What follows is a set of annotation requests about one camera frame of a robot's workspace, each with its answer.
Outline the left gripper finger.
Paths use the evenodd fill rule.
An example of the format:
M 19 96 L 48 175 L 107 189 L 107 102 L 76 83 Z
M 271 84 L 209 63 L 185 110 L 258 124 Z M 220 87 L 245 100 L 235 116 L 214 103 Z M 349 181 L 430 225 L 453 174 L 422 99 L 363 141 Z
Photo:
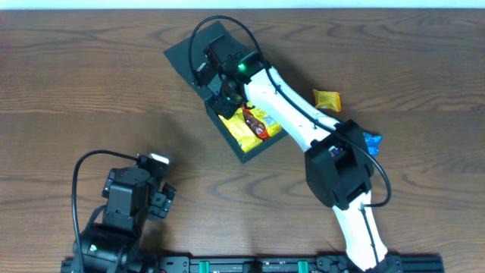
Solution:
M 148 220 L 157 221 L 166 217 L 167 211 L 164 208 L 165 201 L 166 196 L 163 193 L 157 192 L 152 196 L 147 216 Z
M 174 187 L 172 187 L 170 184 L 165 183 L 161 193 L 165 196 L 165 200 L 162 203 L 162 210 L 165 212 L 169 212 L 172 206 L 172 203 L 174 201 L 174 197 L 177 194 L 177 190 Z

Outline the yellow snack bar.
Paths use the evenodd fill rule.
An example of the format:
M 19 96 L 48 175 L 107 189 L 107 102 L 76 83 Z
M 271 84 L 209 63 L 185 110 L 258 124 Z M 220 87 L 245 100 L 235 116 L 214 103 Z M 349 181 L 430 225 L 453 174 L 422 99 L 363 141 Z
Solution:
M 218 117 L 229 130 L 242 151 L 249 152 L 263 143 L 263 140 L 259 139 L 246 125 L 243 118 L 243 110 L 241 108 L 236 110 L 236 113 L 231 119 L 225 119 L 221 115 L 218 115 Z

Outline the red snack packet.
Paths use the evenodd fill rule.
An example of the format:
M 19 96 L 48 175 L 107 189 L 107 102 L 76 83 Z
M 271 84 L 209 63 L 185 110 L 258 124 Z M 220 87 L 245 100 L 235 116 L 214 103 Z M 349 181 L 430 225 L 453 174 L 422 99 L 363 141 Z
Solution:
M 263 111 L 260 108 L 248 109 L 243 105 L 242 114 L 246 125 L 259 139 L 266 141 L 271 138 L 263 122 Z

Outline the large yellow Hacks candy bag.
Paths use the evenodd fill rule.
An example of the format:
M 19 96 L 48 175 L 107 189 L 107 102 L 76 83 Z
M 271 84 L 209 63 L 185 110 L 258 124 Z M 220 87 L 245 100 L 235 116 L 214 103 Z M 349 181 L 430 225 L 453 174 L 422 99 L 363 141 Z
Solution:
M 246 103 L 246 110 L 264 125 L 265 132 L 258 133 L 261 139 L 268 140 L 283 129 L 266 111 L 254 106 L 251 102 Z

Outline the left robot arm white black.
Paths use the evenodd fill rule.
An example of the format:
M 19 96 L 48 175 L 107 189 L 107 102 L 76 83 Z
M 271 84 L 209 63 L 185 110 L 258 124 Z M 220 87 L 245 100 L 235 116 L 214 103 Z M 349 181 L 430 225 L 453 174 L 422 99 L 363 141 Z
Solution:
M 102 189 L 106 203 L 93 211 L 81 231 L 77 218 L 77 178 L 83 161 L 95 154 L 133 160 L 134 166 L 112 168 L 108 172 Z M 62 261 L 62 272 L 161 271 L 158 256 L 142 253 L 139 247 L 145 222 L 165 218 L 174 201 L 177 191 L 162 183 L 169 162 L 155 153 L 132 157 L 108 150 L 91 151 L 80 158 L 74 169 L 71 193 L 74 256 Z

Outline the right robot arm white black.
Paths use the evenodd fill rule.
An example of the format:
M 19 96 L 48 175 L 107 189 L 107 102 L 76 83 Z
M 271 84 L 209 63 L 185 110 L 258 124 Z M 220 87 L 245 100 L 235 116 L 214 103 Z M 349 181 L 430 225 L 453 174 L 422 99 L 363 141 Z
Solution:
M 348 258 L 361 271 L 382 272 L 387 248 L 380 239 L 371 201 L 378 164 L 362 129 L 318 111 L 280 76 L 259 52 L 247 52 L 221 34 L 203 50 L 196 84 L 211 90 L 208 104 L 229 119 L 245 102 L 268 113 L 305 155 L 305 177 L 313 194 L 336 214 Z

